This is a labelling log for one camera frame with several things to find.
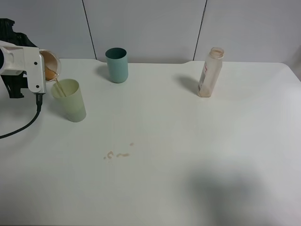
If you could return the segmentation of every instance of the blue-green cup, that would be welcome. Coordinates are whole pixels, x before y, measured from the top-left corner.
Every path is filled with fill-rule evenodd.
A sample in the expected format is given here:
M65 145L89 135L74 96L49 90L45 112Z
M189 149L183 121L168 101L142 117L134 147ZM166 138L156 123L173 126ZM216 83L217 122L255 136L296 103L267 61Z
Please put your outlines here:
M123 48L111 48L106 51L107 64L110 78L115 83L122 83L127 80L127 52Z

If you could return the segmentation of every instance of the plastic bottle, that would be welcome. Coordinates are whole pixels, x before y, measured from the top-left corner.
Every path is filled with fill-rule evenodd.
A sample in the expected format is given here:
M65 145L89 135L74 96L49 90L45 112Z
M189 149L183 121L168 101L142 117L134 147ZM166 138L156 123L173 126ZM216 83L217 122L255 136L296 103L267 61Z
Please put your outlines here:
M201 78L198 83L198 95L200 97L210 97L214 89L217 78L222 69L222 59L224 50L219 47L213 47L208 54Z

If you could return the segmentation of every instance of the light green cup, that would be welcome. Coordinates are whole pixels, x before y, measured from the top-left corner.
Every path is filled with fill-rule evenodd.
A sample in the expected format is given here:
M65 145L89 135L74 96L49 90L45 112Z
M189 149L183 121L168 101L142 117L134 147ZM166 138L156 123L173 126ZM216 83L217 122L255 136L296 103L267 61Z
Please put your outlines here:
M107 64L110 78L115 83L122 83L127 80L127 52L123 48L111 48L106 51Z
M72 122L84 120L86 110L79 83L74 79L64 79L60 81L60 84L66 96L59 89L57 83L52 86L51 94L63 108L67 119Z

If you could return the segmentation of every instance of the bottle opening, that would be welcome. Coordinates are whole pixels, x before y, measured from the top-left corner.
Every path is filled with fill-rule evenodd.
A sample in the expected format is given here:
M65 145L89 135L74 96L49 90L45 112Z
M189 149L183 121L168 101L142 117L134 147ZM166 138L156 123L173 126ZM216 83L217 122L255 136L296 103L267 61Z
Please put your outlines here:
M219 48L219 47L213 47L210 51L210 55L213 58L217 58L217 59L223 58L224 57L224 50L222 48Z

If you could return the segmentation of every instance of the brown stain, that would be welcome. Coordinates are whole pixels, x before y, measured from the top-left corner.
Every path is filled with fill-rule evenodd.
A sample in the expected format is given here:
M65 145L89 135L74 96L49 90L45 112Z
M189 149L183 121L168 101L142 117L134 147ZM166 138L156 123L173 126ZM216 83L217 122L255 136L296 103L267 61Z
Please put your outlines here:
M109 159L111 159L111 158L112 158L111 155L114 156L114 153L113 153L112 151L110 151L110 152L107 154L107 157L108 157Z
M116 157L118 158L119 156L122 156L122 157L128 157L130 154L129 153L126 153L126 154L118 154L116 155Z

